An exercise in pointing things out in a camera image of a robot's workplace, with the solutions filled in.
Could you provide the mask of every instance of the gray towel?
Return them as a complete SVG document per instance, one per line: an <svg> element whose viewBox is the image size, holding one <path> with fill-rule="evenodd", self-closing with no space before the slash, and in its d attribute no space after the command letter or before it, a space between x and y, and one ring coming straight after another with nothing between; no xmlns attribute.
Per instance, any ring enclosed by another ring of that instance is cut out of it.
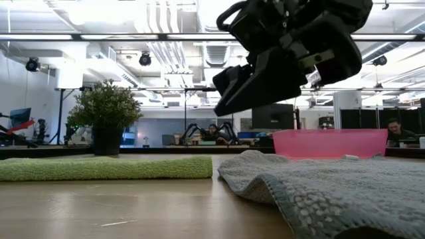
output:
<svg viewBox="0 0 425 239"><path fill-rule="evenodd" d="M356 228L425 238L425 163L382 157L290 161L245 151L218 172L235 194L276 203L299 239L334 238Z"/></svg>

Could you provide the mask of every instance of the towel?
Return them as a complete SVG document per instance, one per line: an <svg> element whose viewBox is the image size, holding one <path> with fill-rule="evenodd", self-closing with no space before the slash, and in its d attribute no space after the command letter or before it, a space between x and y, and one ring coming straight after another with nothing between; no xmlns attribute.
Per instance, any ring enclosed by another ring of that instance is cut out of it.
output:
<svg viewBox="0 0 425 239"><path fill-rule="evenodd" d="M210 157L174 160L6 159L0 161L0 181L55 181L90 179L202 179L213 175Z"/></svg>
<svg viewBox="0 0 425 239"><path fill-rule="evenodd" d="M276 204L299 239L425 238L425 163L245 151L218 172L235 194Z"/></svg>

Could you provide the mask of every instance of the black plant pot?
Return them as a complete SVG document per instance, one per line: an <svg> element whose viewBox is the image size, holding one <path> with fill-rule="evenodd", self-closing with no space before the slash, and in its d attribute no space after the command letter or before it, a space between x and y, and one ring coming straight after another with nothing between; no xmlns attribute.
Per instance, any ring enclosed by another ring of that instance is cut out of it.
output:
<svg viewBox="0 0 425 239"><path fill-rule="evenodd" d="M117 155L120 153L121 138L124 129L93 128L93 150L95 155Z"/></svg>

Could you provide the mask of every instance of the potted plant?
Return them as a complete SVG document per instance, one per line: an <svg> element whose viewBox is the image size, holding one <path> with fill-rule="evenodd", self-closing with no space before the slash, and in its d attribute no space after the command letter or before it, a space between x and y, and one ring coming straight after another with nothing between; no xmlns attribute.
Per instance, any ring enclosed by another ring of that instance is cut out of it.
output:
<svg viewBox="0 0 425 239"><path fill-rule="evenodd" d="M92 128L95 155L117 155L124 128L141 116L140 102L128 88L112 85L113 80L97 82L75 96L68 124Z"/></svg>

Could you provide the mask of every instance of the table surface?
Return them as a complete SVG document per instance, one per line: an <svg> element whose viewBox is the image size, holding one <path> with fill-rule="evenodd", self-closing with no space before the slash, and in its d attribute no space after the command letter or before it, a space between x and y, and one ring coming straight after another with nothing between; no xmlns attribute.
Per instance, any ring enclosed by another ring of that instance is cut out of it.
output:
<svg viewBox="0 0 425 239"><path fill-rule="evenodd" d="M211 179L0 183L0 238L294 238L276 206L237 197L218 178L229 157L212 156Z"/></svg>

